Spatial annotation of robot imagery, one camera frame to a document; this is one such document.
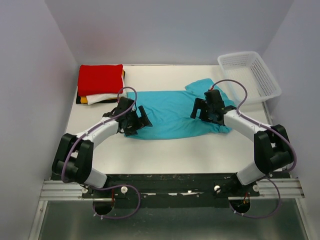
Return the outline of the teal t shirt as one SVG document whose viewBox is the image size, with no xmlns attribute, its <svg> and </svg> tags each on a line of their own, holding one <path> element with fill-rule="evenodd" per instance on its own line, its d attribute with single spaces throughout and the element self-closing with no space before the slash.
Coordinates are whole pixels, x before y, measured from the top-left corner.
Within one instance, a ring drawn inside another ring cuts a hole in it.
<svg viewBox="0 0 320 240">
<path fill-rule="evenodd" d="M 130 138 L 138 140 L 172 140 L 213 134 L 228 134 L 230 127 L 192 119 L 196 98 L 204 99 L 214 82 L 210 78 L 197 80 L 185 90 L 139 91 L 136 104 L 143 106 L 152 127 L 144 127 Z"/>
</svg>

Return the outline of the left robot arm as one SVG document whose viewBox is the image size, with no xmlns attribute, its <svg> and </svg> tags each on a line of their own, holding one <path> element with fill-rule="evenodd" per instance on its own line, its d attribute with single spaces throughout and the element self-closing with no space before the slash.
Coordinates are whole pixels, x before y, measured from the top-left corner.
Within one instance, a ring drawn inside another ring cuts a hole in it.
<svg viewBox="0 0 320 240">
<path fill-rule="evenodd" d="M 93 187 L 101 198 L 107 197 L 111 185 L 107 175 L 93 168 L 94 149 L 107 138 L 118 133 L 133 136 L 144 127 L 152 127 L 143 106 L 134 109 L 136 101 L 121 97 L 117 106 L 104 113 L 101 120 L 77 134 L 64 134 L 59 142 L 51 170 L 65 183 L 78 183 Z"/>
</svg>

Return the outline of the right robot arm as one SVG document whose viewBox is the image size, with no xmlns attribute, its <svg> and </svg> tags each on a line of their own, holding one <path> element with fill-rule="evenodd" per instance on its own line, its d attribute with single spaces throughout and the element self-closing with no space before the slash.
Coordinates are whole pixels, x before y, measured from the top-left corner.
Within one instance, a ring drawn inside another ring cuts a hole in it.
<svg viewBox="0 0 320 240">
<path fill-rule="evenodd" d="M 295 161 L 286 129 L 282 125 L 264 125 L 226 106 L 219 90 L 208 90 L 204 99 L 196 98 L 190 117 L 203 122 L 229 127 L 253 142 L 253 162 L 235 174 L 230 191 L 241 196 L 248 185 Z"/>
</svg>

